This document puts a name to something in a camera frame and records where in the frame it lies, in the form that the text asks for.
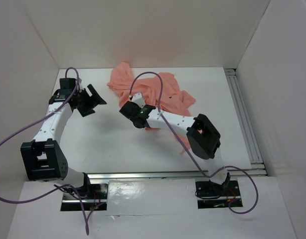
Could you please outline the pink zip-up jacket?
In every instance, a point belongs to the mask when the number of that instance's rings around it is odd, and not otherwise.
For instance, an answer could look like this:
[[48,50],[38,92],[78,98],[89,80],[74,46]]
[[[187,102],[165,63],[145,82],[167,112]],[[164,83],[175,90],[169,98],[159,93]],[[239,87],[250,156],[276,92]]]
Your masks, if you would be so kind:
[[[163,81],[163,91],[160,109],[182,116],[190,116],[188,108],[196,99],[187,91],[181,90],[174,74],[159,73]],[[148,105],[157,106],[160,94],[160,80],[157,76],[138,79],[135,77],[128,63],[123,62],[111,71],[107,86],[119,97],[119,107],[129,101],[129,95],[142,93]]]

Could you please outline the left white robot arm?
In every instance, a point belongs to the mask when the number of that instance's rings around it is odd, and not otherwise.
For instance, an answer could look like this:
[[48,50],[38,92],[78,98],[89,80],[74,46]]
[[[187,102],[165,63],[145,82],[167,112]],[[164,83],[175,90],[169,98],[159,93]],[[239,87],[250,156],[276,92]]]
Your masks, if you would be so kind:
[[60,141],[74,110],[86,117],[95,113],[96,106],[104,104],[106,101],[91,84],[87,88],[75,89],[74,80],[69,78],[60,85],[60,89],[56,90],[48,102],[47,119],[43,121],[39,132],[30,142],[24,142],[20,147],[30,181],[72,185],[74,193],[81,199],[91,195],[89,177],[69,167],[60,148]]

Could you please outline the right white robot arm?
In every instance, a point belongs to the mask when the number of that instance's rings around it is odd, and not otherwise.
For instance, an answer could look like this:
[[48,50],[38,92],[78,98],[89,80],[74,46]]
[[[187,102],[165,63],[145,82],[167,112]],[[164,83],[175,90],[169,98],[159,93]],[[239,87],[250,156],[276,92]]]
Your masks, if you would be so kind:
[[185,136],[189,142],[188,149],[183,142],[184,150],[190,157],[204,160],[211,184],[211,190],[216,195],[223,195],[228,190],[230,174],[225,169],[220,151],[220,133],[207,116],[199,114],[187,117],[161,111],[157,107],[126,102],[120,113],[129,119],[136,128],[169,129],[177,139]]

